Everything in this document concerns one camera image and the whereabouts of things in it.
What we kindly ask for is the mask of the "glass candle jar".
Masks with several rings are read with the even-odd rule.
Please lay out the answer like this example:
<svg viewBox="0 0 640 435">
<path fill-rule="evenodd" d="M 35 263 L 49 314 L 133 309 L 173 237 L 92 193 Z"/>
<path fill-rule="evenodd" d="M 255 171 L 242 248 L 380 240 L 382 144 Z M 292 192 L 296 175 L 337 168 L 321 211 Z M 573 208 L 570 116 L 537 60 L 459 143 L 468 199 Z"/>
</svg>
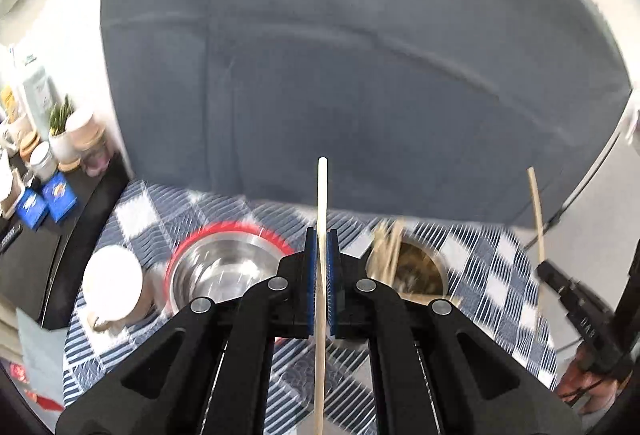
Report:
<svg viewBox="0 0 640 435">
<path fill-rule="evenodd" d="M 67 117 L 65 132 L 80 156 L 84 172 L 90 177 L 103 174 L 113 155 L 105 125 L 92 112 L 78 109 Z"/>
</svg>

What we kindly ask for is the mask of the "beige ceramic mug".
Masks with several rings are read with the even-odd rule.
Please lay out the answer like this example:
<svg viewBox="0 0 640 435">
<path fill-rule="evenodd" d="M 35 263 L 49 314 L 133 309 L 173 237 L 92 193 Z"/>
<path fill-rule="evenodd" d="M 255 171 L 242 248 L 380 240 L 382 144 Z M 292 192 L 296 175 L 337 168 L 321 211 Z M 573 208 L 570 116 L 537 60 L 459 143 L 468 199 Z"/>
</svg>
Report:
<svg viewBox="0 0 640 435">
<path fill-rule="evenodd" d="M 93 331 L 122 329 L 143 320 L 153 308 L 153 283 L 126 247 L 95 251 L 82 276 L 82 294 Z"/>
</svg>

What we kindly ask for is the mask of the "small potted plant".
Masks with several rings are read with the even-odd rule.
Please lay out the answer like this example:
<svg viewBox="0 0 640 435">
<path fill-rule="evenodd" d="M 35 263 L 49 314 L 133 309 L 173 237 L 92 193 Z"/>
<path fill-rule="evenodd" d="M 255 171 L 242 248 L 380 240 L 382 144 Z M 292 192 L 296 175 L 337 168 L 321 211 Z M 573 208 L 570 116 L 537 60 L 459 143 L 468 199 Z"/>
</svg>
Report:
<svg viewBox="0 0 640 435">
<path fill-rule="evenodd" d="M 49 114 L 49 144 L 58 169 L 68 173 L 79 166 L 79 154 L 70 141 L 66 132 L 66 122 L 75 112 L 75 106 L 70 97 L 65 96 L 62 102 L 55 103 Z"/>
</svg>

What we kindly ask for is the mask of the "black side cabinet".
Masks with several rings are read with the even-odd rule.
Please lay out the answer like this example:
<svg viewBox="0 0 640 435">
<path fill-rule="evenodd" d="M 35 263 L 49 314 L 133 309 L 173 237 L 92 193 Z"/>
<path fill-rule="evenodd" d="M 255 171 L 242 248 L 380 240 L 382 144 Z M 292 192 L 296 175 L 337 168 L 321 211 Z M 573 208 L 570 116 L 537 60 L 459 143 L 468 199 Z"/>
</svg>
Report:
<svg viewBox="0 0 640 435">
<path fill-rule="evenodd" d="M 60 222 L 46 218 L 22 232 L 1 254 L 1 297 L 47 330 L 68 325 L 82 274 L 129 177 L 116 154 L 106 171 L 66 175 L 78 202 Z"/>
</svg>

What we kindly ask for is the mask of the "chopstick in holder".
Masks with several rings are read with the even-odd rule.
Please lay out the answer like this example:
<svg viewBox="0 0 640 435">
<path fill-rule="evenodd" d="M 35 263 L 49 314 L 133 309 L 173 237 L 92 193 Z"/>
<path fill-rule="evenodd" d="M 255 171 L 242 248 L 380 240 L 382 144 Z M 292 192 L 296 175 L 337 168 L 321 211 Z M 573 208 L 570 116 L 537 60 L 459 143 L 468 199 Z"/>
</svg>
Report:
<svg viewBox="0 0 640 435">
<path fill-rule="evenodd" d="M 381 221 L 373 231 L 369 275 L 391 287 L 396 275 L 404 221 Z"/>
</svg>

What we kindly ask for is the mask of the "blue box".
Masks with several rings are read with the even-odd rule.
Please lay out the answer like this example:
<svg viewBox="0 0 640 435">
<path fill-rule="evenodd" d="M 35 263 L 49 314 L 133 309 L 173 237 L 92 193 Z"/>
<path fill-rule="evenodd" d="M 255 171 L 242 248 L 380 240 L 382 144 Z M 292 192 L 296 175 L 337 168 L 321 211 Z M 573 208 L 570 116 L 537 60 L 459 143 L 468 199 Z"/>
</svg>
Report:
<svg viewBox="0 0 640 435">
<path fill-rule="evenodd" d="M 18 218 L 32 230 L 36 230 L 48 215 L 48 206 L 43 197 L 32 189 L 26 188 L 15 212 Z"/>
<path fill-rule="evenodd" d="M 62 221 L 77 203 L 77 196 L 60 172 L 53 175 L 42 186 L 41 194 L 55 223 Z"/>
</svg>

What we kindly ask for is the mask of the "wooden chopstick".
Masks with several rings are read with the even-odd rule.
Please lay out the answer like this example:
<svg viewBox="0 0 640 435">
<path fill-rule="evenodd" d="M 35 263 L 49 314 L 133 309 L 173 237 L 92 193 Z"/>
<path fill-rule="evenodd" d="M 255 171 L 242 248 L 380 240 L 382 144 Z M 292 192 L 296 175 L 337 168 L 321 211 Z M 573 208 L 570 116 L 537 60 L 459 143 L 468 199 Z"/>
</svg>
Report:
<svg viewBox="0 0 640 435">
<path fill-rule="evenodd" d="M 318 158 L 316 303 L 314 304 L 314 433 L 323 434 L 326 395 L 326 234 L 328 159 Z"/>
<path fill-rule="evenodd" d="M 546 259 L 546 248 L 544 247 L 544 216 L 542 216 L 542 207 L 540 202 L 540 194 L 538 189 L 538 182 L 536 177 L 536 170 L 534 166 L 529 166 L 527 169 L 527 177 L 530 191 L 530 199 L 532 199 L 532 210 L 534 213 L 534 221 L 536 228 L 536 240 L 538 247 L 538 262 L 536 267 Z M 538 302 L 536 306 L 536 320 L 535 320 L 535 335 L 538 335 L 539 321 L 542 317 L 541 305 L 544 299 L 544 289 L 538 289 Z"/>
</svg>

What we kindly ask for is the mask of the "black chopstick holder cup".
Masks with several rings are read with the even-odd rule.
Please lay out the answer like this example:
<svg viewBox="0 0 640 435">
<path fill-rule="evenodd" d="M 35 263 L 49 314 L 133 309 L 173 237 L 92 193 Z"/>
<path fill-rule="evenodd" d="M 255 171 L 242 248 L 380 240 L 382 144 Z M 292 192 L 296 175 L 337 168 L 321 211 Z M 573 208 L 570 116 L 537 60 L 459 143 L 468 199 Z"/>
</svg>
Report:
<svg viewBox="0 0 640 435">
<path fill-rule="evenodd" d="M 366 271 L 369 275 L 367 256 Z M 438 254 L 408 237 L 402 237 L 396 275 L 391 286 L 403 299 L 426 305 L 448 294 L 446 270 Z"/>
</svg>

